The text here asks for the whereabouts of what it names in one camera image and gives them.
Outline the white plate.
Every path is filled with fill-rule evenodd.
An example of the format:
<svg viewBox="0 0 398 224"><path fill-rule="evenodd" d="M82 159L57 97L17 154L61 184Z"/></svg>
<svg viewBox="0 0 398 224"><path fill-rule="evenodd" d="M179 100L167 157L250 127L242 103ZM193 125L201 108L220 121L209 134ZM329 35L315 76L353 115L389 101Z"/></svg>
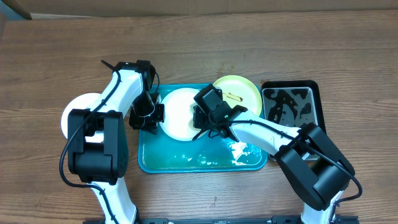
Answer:
<svg viewBox="0 0 398 224"><path fill-rule="evenodd" d="M162 100L161 103L165 106L165 119L160 126L172 139L191 141L200 132L200 129L188 127L189 109L197 105L193 99L197 93L199 90L194 88L179 88L171 91Z"/></svg>
<svg viewBox="0 0 398 224"><path fill-rule="evenodd" d="M85 93L73 99L62 113L60 127L65 138L68 138L68 115L72 109L86 109L100 97L99 93ZM87 136L87 142L102 143L104 139L103 132L95 132L93 136Z"/></svg>

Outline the yellow green sponge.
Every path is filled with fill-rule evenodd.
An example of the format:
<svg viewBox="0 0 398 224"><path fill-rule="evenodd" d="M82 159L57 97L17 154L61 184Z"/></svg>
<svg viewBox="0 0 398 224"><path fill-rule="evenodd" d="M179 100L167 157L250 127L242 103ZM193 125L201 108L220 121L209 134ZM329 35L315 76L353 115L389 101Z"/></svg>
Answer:
<svg viewBox="0 0 398 224"><path fill-rule="evenodd" d="M188 121L188 127L190 129L195 129L195 127L194 127L195 107L191 106L190 109L189 109L189 112L190 112L190 119Z"/></svg>

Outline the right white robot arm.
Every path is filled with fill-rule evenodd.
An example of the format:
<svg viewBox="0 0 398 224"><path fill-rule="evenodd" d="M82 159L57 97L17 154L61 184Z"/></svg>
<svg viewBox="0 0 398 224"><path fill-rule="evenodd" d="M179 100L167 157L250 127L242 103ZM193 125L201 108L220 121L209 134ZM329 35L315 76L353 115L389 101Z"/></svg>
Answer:
<svg viewBox="0 0 398 224"><path fill-rule="evenodd" d="M354 180L351 163L317 125L282 126L242 106L203 110L194 106L193 125L222 138L252 144L275 157L294 192L304 202L302 223L334 223L343 191Z"/></svg>

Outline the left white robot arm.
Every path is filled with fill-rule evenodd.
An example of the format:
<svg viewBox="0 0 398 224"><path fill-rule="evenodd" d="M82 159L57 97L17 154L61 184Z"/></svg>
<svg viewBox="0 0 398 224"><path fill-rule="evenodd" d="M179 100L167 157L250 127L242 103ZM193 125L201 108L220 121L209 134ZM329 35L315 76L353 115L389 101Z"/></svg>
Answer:
<svg viewBox="0 0 398 224"><path fill-rule="evenodd" d="M61 129L67 139L59 173L69 186L91 189L104 212L102 223L140 223L124 179L129 149L124 119L133 129L156 134L164 121L159 75L149 61L106 64L112 78L102 93L85 93L67 105Z"/></svg>

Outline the teal plastic tray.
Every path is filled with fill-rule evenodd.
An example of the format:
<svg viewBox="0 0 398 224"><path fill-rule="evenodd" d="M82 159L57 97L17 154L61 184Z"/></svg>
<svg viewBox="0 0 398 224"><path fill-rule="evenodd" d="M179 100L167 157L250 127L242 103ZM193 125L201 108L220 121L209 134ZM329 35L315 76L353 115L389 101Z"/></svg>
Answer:
<svg viewBox="0 0 398 224"><path fill-rule="evenodd" d="M268 153L262 149L207 133L195 141L177 141L159 128L157 134L140 131L138 163L145 172L232 172L259 170Z"/></svg>

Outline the black water tray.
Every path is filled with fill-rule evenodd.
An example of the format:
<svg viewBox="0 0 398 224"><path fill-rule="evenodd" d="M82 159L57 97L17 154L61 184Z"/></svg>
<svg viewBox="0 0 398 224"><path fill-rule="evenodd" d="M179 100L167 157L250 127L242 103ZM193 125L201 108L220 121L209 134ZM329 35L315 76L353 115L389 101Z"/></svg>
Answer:
<svg viewBox="0 0 398 224"><path fill-rule="evenodd" d="M301 128L310 123L326 130L318 84L313 80L265 82L262 115L268 121Z"/></svg>

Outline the yellow-green rimmed plate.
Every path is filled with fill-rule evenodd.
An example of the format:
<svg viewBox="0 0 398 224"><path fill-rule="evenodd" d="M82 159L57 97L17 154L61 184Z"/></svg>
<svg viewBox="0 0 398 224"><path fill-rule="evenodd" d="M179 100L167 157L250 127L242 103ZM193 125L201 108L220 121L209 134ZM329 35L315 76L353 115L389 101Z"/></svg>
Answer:
<svg viewBox="0 0 398 224"><path fill-rule="evenodd" d="M230 107L240 105L260 116L262 112L262 98L259 89L247 78L238 75L227 75L219 78L213 86L220 88L223 100Z"/></svg>

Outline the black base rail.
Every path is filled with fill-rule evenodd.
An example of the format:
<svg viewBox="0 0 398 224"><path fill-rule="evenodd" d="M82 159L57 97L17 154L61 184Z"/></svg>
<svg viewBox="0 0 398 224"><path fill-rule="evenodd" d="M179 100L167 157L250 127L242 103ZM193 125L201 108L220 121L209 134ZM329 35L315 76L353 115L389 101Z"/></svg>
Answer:
<svg viewBox="0 0 398 224"><path fill-rule="evenodd" d="M83 224L104 224L105 220L83 221ZM184 219L168 220L167 218L144 218L143 224L299 224L303 223L299 215L275 215L272 218L231 218L231 219ZM337 215L334 223L360 224L356 216Z"/></svg>

